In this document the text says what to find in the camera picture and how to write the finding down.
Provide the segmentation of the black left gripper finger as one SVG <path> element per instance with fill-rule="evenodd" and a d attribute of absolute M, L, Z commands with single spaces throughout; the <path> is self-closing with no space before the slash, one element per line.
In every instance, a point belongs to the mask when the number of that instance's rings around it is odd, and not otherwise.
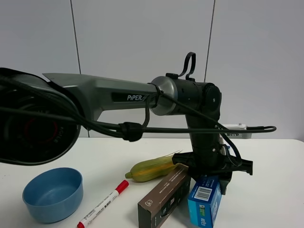
<path fill-rule="evenodd" d="M 231 179 L 232 179 L 232 172 L 225 172 L 218 176 L 222 195 L 226 195 L 227 186 L 230 183 Z"/>

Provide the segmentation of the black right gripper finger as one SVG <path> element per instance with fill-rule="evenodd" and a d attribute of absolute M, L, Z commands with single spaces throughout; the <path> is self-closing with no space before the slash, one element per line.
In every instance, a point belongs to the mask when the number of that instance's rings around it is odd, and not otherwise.
<path fill-rule="evenodd" d="M 201 178 L 201 173 L 196 168 L 189 167 L 189 176 L 191 176 L 197 182 Z"/>

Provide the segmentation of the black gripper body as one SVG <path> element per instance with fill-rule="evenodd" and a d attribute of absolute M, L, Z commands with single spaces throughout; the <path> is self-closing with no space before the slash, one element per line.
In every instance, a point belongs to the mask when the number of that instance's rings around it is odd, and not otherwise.
<path fill-rule="evenodd" d="M 192 152 L 173 155 L 173 164 L 196 168 L 201 176 L 242 171 L 253 174 L 253 162 L 241 158 L 236 145 L 224 133 L 191 133 Z"/>

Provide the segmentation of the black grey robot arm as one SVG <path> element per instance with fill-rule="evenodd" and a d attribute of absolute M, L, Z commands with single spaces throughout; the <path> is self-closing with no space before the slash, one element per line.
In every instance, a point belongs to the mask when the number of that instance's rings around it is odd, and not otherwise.
<path fill-rule="evenodd" d="M 175 155 L 194 179 L 219 176 L 225 191 L 234 171 L 253 172 L 219 124 L 221 92 L 212 83 L 159 76 L 144 84 L 81 74 L 49 73 L 48 80 L 0 70 L 0 161 L 34 166 L 52 162 L 75 144 L 81 127 L 129 142 L 144 133 L 178 133 L 148 127 L 150 113 L 184 115 L 192 151 Z"/>

